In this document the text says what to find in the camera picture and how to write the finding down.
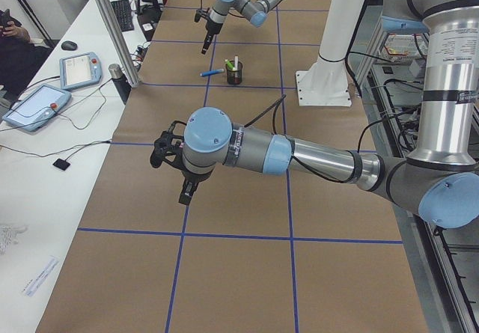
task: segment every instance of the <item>black clothing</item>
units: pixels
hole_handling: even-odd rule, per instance
[[[14,18],[15,26],[22,23]],[[4,37],[0,34],[0,85],[4,85],[7,94],[5,99],[16,100],[28,83],[33,79],[51,49],[26,43],[15,37]]]

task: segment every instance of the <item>black keyboard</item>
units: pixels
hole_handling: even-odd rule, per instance
[[[131,31],[133,28],[132,9],[129,6],[129,0],[112,1],[113,11],[120,24],[121,31]]]

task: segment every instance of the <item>green marker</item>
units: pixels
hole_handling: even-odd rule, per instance
[[[234,71],[234,66],[231,64],[231,62],[226,58],[225,59],[226,66],[228,66],[228,69],[231,71]]]

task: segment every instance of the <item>small robot arm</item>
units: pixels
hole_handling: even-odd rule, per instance
[[[175,162],[185,176],[180,202],[189,204],[198,184],[221,163],[265,174],[293,169],[355,183],[443,228],[478,217],[478,164],[467,149],[478,98],[479,0],[385,0],[383,13],[389,31],[417,33],[422,27],[430,33],[418,141],[405,159],[273,135],[203,107],[188,120],[184,136],[173,135],[171,128],[163,132],[150,158],[158,167],[174,156],[168,164],[175,167]]]
[[[222,30],[226,16],[231,8],[234,8],[243,15],[253,26],[259,27],[266,20],[266,14],[274,9],[283,0],[216,0],[212,9],[204,11],[198,9],[195,15],[195,21],[198,22],[201,17],[207,21],[207,35],[204,38],[202,54],[206,54],[213,42],[215,35]]]

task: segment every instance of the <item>phone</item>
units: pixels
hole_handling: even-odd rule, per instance
[[[3,26],[5,28],[8,26],[8,22],[10,21],[12,21],[12,18],[10,17],[10,9],[7,9],[0,16],[0,26]]]

